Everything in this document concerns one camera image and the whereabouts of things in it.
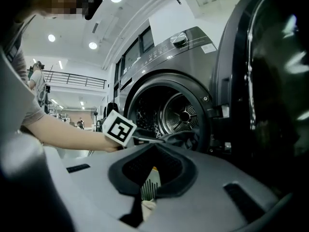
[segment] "white cloth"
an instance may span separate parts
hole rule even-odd
[[[35,71],[30,80],[35,82],[35,87],[33,89],[33,93],[38,96],[42,91],[44,91],[45,77],[43,72]]]

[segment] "railing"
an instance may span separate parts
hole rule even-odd
[[[45,81],[48,83],[69,84],[69,85],[92,87],[98,89],[105,88],[106,80],[103,79],[84,75],[70,74],[65,72],[54,72],[54,71],[42,71],[42,72],[44,73]]]

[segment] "washing machine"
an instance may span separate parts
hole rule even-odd
[[[120,112],[156,138],[197,130],[203,134],[199,150],[207,151],[217,52],[199,27],[166,39],[123,75],[115,99]]]

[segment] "front-load washer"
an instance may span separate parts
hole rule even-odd
[[[198,150],[210,144],[212,71],[217,48],[199,28],[173,35],[139,59],[120,80],[120,113],[159,138],[198,130]]]

